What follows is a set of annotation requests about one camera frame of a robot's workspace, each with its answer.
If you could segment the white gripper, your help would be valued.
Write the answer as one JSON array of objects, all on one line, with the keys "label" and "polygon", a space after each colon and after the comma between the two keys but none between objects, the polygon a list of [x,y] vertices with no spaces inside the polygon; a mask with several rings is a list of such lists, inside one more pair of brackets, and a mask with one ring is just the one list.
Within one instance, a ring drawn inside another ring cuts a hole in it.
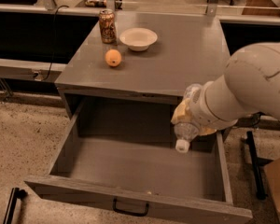
[{"label": "white gripper", "polygon": [[216,117],[206,102],[206,89],[212,81],[205,85],[192,84],[189,87],[189,99],[184,99],[175,109],[171,123],[176,125],[181,122],[190,122],[200,131],[199,136],[215,133],[233,126],[237,120],[226,121]]}]

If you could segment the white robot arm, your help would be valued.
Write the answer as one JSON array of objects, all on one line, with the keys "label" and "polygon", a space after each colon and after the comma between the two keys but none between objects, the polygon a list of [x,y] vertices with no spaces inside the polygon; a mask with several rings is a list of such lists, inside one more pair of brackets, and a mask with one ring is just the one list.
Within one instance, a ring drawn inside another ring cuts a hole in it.
[{"label": "white robot arm", "polygon": [[195,137],[226,129],[258,112],[280,121],[280,42],[238,49],[221,77],[187,87],[171,122],[188,124]]}]

